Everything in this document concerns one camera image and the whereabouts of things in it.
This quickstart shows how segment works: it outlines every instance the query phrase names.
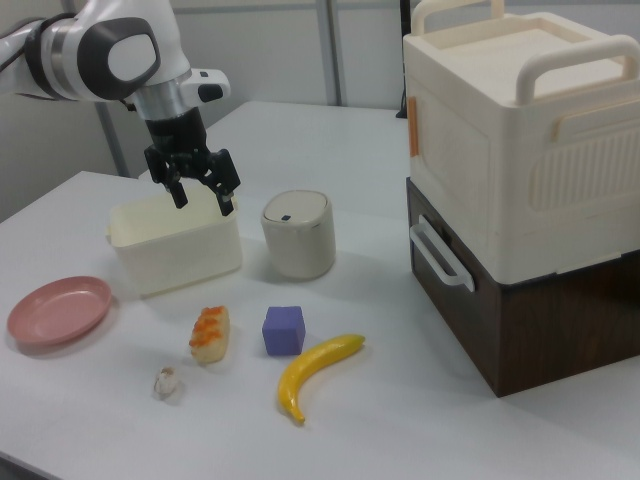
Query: dark brown wooden box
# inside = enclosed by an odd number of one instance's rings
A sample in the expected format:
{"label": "dark brown wooden box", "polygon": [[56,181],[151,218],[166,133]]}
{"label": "dark brown wooden box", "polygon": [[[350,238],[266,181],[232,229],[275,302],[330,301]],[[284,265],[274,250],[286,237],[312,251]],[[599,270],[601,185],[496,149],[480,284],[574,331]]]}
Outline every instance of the dark brown wooden box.
{"label": "dark brown wooden box", "polygon": [[409,225],[426,217],[473,277],[475,292],[443,284],[411,244],[415,276],[497,396],[640,354],[640,251],[501,285],[410,179],[407,198]]}

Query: small white cup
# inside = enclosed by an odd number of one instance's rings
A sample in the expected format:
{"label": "small white cup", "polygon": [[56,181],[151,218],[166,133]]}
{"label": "small white cup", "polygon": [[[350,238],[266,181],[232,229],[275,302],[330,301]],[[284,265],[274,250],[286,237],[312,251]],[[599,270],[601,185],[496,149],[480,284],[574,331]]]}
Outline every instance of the small white cup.
{"label": "small white cup", "polygon": [[273,266],[282,275],[312,279],[333,265],[333,211],[323,193],[291,190],[276,195],[262,212],[262,229]]}

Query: container lid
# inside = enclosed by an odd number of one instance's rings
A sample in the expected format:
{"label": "container lid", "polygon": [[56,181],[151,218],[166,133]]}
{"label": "container lid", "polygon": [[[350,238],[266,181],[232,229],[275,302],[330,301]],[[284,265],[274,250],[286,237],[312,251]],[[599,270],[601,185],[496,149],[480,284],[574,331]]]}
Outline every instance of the container lid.
{"label": "container lid", "polygon": [[271,222],[303,225],[317,222],[328,204],[329,199],[320,192],[292,190],[274,197],[263,215]]}

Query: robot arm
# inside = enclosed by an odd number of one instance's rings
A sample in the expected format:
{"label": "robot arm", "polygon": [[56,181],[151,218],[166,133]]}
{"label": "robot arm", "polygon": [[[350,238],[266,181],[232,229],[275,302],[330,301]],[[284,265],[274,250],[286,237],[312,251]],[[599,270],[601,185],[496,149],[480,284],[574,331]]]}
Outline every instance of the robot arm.
{"label": "robot arm", "polygon": [[229,95],[219,70],[194,70],[169,0],[89,0],[77,15],[25,21],[0,38],[0,94],[95,102],[127,99],[153,145],[156,183],[187,203],[182,177],[200,180],[224,215],[240,184],[229,152],[211,153],[198,107]]}

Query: small white mushroom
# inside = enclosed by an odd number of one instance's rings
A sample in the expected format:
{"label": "small white mushroom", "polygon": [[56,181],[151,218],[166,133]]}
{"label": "small white mushroom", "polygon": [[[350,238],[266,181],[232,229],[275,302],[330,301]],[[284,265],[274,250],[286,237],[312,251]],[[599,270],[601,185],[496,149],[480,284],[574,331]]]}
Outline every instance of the small white mushroom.
{"label": "small white mushroom", "polygon": [[156,375],[156,383],[153,386],[154,391],[161,397],[171,395],[178,386],[178,375],[172,367],[165,367]]}

